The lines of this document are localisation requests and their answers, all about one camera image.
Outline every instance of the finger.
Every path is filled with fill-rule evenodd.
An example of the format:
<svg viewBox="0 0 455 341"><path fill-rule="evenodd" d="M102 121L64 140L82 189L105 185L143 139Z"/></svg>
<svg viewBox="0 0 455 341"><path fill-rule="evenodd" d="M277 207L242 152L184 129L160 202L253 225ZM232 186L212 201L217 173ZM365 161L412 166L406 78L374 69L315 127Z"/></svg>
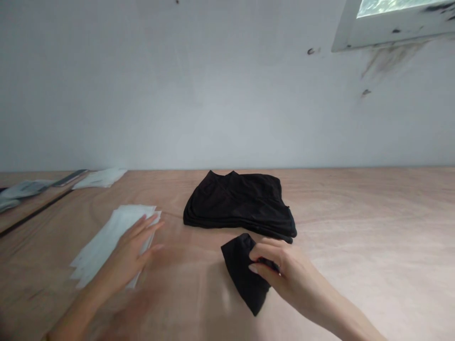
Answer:
<svg viewBox="0 0 455 341"><path fill-rule="evenodd" d="M139 225L141 225L145 219L146 219L146 215L143 215L142 217L140 217L134 224L131 225L130 228L128 228L125 233L123 234L123 236L127 236L129 235L136 227L138 227Z"/></svg>
<svg viewBox="0 0 455 341"><path fill-rule="evenodd" d="M287 245L287 242L285 242L284 240L278 240L278 239L267 238L267 237L261 238L257 243L258 244L259 243L269 244L269 245L273 245L273 246L277 246L277 247L283 247L283 246Z"/></svg>
<svg viewBox="0 0 455 341"><path fill-rule="evenodd" d="M145 228L135 237L135 241L137 241L137 243L142 245L142 243L145 242L148 239L148 237L153 235L155 233L155 231L158 230L163 225L164 225L164 221Z"/></svg>
<svg viewBox="0 0 455 341"><path fill-rule="evenodd" d="M131 236L137 236L139 233L141 233L145 228L149 227L153 221L158 217L158 214L154 214L150 216L149 218L145 219L142 223L138 224L132 231Z"/></svg>
<svg viewBox="0 0 455 341"><path fill-rule="evenodd" d="M282 249L269 244L256 244L250 252L250 259L256 262L259 258L271 260L281 267L283 264Z"/></svg>
<svg viewBox="0 0 455 341"><path fill-rule="evenodd" d="M283 277L265 264L251 264L249 269L265 279L278 293L280 293L280 290L286 284L286 280Z"/></svg>
<svg viewBox="0 0 455 341"><path fill-rule="evenodd" d="M157 253L159 250L161 250L164 247L162 244L154 245L147 251L145 251L142 255L139 256L137 261L139 262L139 265L141 268L143 268L147 262L153 257L155 253Z"/></svg>

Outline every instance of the white wall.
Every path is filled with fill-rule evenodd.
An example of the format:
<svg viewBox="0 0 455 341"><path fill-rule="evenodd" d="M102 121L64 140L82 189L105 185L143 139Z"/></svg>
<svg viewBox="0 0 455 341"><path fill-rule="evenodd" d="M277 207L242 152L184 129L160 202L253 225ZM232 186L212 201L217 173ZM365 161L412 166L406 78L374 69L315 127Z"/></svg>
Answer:
<svg viewBox="0 0 455 341"><path fill-rule="evenodd" d="M343 6L1 1L0 171L455 164L455 41L362 78Z"/></svg>

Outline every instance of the dirt stain on wall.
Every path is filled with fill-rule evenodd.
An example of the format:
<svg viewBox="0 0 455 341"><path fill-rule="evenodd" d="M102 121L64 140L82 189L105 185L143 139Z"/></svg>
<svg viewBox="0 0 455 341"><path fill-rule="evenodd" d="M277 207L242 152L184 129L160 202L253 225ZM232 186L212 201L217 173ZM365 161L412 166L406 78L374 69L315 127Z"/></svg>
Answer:
<svg viewBox="0 0 455 341"><path fill-rule="evenodd" d="M363 79L368 73L387 73L398 65L411 60L418 51L425 46L426 42L408 44L403 46L392 46L378 50L372 50L372 56L365 70L362 72Z"/></svg>

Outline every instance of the white fabric pieces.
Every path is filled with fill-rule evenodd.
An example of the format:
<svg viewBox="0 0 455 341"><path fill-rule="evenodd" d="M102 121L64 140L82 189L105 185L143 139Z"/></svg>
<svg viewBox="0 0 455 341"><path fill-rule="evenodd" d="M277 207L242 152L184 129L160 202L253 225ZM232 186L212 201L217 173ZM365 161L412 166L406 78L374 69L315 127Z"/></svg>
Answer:
<svg viewBox="0 0 455 341"><path fill-rule="evenodd" d="M5 199L0 197L0 213L9 210L10 208L16 207L20 204L17 199Z"/></svg>
<svg viewBox="0 0 455 341"><path fill-rule="evenodd" d="M54 182L55 180L25 180L1 192L0 197L5 199L31 197L44 192Z"/></svg>
<svg viewBox="0 0 455 341"><path fill-rule="evenodd" d="M98 172L90 173L81 181L73 186L73 189L87 187L111 187L114 182L118 181L128 170L120 168L109 168Z"/></svg>
<svg viewBox="0 0 455 341"><path fill-rule="evenodd" d="M155 209L156 206L123 205L112 212L109 221L70 264L71 267L76 268L70 278L79 279L76 288L85 287L95 277L115 249L120 237L140 217L146 215L149 218L156 213L158 217L151 225L158 223L161 217L161 211L155 212ZM140 254L144 253L150 247L152 240L153 235L142 245ZM128 288L134 288L136 286L139 274L127 285Z"/></svg>

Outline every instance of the folded black garment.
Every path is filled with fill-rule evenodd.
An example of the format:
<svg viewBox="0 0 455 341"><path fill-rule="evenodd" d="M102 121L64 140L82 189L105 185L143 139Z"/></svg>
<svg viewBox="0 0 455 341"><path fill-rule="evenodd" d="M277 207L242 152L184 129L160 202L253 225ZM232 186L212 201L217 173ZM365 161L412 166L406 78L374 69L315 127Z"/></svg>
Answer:
<svg viewBox="0 0 455 341"><path fill-rule="evenodd" d="M254 262L249 254L256 245L249 234L244 233L221 247L227 270L238 293L245 301L254 316L257 316L265 302L270 284L261 276L253 273L248 265ZM279 268L270 260L261 259L263 263L279 272Z"/></svg>
<svg viewBox="0 0 455 341"><path fill-rule="evenodd" d="M183 212L185 225L243 227L292 243L297 236L291 210L281 198L280 179L264 174L226 176L209 171Z"/></svg>

